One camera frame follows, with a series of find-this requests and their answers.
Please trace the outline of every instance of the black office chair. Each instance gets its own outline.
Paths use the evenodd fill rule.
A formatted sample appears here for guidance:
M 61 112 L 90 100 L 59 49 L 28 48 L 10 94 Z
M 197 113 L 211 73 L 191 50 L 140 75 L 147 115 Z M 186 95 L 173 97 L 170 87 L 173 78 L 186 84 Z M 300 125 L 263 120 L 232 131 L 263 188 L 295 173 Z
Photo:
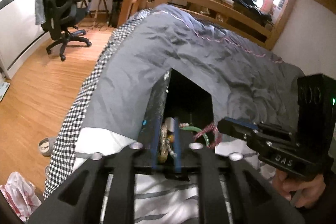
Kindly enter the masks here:
M 87 47 L 92 45 L 89 39 L 78 36 L 86 35 L 86 31 L 78 30 L 78 27 L 75 27 L 90 12 L 92 0 L 88 0 L 88 7 L 77 8 L 77 2 L 80 1 L 82 0 L 43 0 L 46 22 L 42 24 L 42 28 L 44 31 L 48 31 L 51 38 L 55 40 L 46 48 L 47 54 L 51 54 L 52 47 L 62 44 L 59 52 L 62 61 L 66 59 L 64 50 L 69 41 L 84 42 Z M 68 31 L 68 27 L 73 27 L 78 31 L 71 33 Z

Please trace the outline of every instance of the black and white checkered fabric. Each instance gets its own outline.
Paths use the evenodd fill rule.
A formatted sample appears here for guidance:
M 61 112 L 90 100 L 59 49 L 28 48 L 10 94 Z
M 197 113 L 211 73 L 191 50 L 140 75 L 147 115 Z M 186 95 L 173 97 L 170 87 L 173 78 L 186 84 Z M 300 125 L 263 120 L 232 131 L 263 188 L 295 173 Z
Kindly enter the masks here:
M 86 108 L 97 87 L 101 72 L 108 60 L 119 48 L 123 40 L 149 15 L 149 10 L 135 14 L 125 24 L 116 29 L 102 50 L 92 73 L 83 82 L 80 91 L 66 115 L 61 130 L 57 136 L 50 160 L 50 170 L 45 181 L 43 196 L 47 198 L 68 176 L 71 175 L 75 162 L 75 143 L 81 124 L 86 114 Z

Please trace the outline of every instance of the plastic bag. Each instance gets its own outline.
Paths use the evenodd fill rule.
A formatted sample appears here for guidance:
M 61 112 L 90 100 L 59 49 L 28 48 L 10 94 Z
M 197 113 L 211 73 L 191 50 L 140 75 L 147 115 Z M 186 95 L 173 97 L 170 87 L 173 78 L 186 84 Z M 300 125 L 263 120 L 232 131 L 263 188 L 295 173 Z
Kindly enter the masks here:
M 19 172 L 11 173 L 7 184 L 0 185 L 0 190 L 22 221 L 26 221 L 41 205 L 41 201 L 35 194 L 34 184 L 27 182 Z

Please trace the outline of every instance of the open black box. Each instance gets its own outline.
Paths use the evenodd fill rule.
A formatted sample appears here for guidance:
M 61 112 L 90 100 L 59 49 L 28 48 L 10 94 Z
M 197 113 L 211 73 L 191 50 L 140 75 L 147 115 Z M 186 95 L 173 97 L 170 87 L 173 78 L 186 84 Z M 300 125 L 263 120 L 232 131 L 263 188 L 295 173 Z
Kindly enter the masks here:
M 167 117 L 177 117 L 179 123 L 189 123 L 200 129 L 213 122 L 211 95 L 172 68 L 152 88 L 138 141 L 150 143 L 152 149 L 156 146 L 158 153 L 160 128 Z M 194 142 L 192 135 L 195 132 L 181 130 L 179 134 L 184 143 Z M 212 143 L 214 135 L 207 135 Z M 197 142 L 205 145 L 203 138 L 199 138 Z M 173 164 L 170 156 L 166 164 Z

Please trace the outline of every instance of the gray comforter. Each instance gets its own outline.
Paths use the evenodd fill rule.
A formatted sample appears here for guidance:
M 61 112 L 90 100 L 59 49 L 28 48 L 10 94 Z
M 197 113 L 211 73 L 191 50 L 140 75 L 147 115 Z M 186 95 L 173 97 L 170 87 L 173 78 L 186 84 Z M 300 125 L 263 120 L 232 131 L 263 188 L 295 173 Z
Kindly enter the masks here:
M 169 5 L 156 7 L 110 58 L 82 128 L 136 140 L 151 88 L 171 67 L 212 95 L 215 122 L 229 116 L 296 129 L 298 67 Z

